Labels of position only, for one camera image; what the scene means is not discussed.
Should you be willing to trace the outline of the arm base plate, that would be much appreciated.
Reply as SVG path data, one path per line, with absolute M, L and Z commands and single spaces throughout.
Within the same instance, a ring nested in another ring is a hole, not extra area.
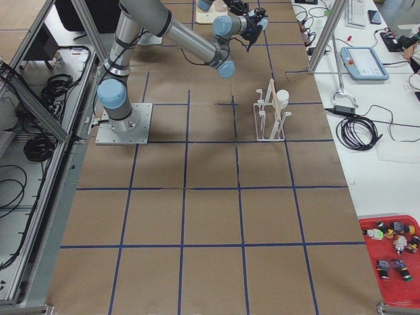
M 102 120 L 96 135 L 97 145 L 129 145 L 148 143 L 152 103 L 132 103 L 132 113 L 124 120 L 115 121 L 108 117 L 104 110 Z

